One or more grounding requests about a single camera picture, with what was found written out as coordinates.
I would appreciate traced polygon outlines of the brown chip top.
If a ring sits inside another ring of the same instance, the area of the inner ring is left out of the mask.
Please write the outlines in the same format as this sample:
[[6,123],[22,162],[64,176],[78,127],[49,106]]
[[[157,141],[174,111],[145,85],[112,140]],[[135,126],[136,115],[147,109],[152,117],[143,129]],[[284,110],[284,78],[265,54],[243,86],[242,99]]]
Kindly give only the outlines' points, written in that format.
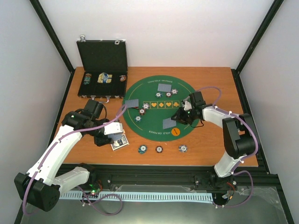
[[168,97],[168,98],[172,96],[171,92],[167,92],[165,95],[166,95],[166,97]]

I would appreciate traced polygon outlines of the purple chip top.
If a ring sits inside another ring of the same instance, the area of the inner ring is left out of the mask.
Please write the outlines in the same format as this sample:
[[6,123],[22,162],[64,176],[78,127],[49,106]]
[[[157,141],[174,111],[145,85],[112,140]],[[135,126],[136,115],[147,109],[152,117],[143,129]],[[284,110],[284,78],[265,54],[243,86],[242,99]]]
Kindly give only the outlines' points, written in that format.
[[177,90],[177,89],[172,89],[172,90],[171,90],[171,94],[172,94],[172,95],[176,95],[177,93],[178,93],[178,90]]

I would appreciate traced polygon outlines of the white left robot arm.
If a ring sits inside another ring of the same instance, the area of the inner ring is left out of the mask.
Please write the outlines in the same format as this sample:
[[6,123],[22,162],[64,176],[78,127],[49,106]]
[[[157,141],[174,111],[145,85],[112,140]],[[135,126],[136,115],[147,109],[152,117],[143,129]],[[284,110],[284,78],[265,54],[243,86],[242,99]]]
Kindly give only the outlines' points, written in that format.
[[95,168],[85,163],[63,175],[56,174],[71,149],[85,135],[94,137],[95,145],[99,147],[113,142],[107,130],[119,125],[118,118],[126,109],[121,108],[112,120],[100,119],[102,110],[106,110],[106,107],[101,102],[89,99],[84,108],[67,113],[42,157],[27,173],[17,174],[14,183],[22,199],[24,215],[30,215],[26,210],[27,204],[50,211],[59,197],[69,190],[82,184],[87,188],[99,185]]

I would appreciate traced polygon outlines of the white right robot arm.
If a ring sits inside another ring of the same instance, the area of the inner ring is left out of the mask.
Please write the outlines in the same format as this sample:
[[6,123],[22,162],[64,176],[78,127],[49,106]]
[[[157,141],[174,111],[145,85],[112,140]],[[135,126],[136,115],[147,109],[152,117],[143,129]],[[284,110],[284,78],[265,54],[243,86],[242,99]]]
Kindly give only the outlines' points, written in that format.
[[210,122],[222,129],[225,152],[209,174],[209,184],[216,188],[244,163],[246,158],[257,154],[260,140],[251,115],[225,111],[215,104],[207,104],[202,93],[196,91],[182,100],[171,120],[192,125],[195,120]]

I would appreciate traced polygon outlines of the teal chip top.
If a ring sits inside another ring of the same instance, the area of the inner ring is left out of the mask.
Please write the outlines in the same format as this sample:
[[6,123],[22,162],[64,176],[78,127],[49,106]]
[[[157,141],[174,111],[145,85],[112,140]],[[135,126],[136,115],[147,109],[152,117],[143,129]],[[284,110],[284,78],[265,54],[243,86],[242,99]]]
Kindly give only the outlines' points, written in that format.
[[155,96],[156,96],[157,98],[161,98],[161,97],[163,96],[163,94],[160,93],[160,92],[157,92],[157,93],[155,94]]

